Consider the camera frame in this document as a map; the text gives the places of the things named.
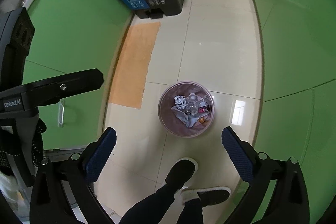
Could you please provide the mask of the black floral wrapper packet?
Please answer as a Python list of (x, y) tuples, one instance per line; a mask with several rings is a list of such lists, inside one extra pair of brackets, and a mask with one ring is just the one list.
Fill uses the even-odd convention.
[(207, 113), (207, 112), (210, 112), (211, 110), (212, 110), (211, 105), (201, 106), (199, 108), (199, 113)]

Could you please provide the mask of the clear plastic bottle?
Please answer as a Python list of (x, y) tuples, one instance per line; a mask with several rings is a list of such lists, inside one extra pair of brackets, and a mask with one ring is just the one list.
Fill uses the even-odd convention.
[(195, 93), (190, 93), (186, 98), (186, 114), (194, 118), (199, 118), (199, 108), (205, 106), (205, 101), (203, 98), (199, 98)]

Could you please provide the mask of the orange floor mat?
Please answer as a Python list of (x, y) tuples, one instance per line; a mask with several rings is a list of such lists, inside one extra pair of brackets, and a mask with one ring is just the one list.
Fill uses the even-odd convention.
[(159, 22), (129, 27), (117, 60), (109, 102), (140, 109)]

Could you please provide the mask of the right black shoe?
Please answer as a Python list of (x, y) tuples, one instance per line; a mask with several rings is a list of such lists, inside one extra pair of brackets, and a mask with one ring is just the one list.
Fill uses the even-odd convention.
[(225, 202), (231, 196), (231, 189), (227, 186), (216, 186), (204, 189), (184, 189), (181, 192), (182, 203), (199, 200), (202, 207), (214, 206)]

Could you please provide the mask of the black shoe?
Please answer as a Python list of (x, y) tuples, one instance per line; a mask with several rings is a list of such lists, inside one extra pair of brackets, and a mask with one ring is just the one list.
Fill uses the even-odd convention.
[(225, 202), (231, 196), (231, 189), (227, 186), (216, 186), (204, 189), (184, 189), (181, 192), (182, 203), (199, 200), (202, 207), (214, 206)]
[(198, 163), (190, 157), (183, 157), (175, 162), (165, 178), (165, 184), (174, 190), (185, 186), (198, 170)]

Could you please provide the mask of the left black shoe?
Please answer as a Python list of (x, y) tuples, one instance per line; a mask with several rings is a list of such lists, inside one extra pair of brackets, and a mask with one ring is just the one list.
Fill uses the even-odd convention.
[(198, 170), (198, 163), (190, 157), (183, 157), (175, 162), (165, 178), (165, 184), (174, 190), (185, 186)]

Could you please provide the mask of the pink round waste basket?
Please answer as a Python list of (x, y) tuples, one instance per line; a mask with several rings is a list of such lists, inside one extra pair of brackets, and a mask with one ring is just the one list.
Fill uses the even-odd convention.
[(163, 127), (171, 134), (194, 138), (213, 123), (214, 99), (202, 85), (181, 81), (168, 87), (161, 95), (158, 116)]

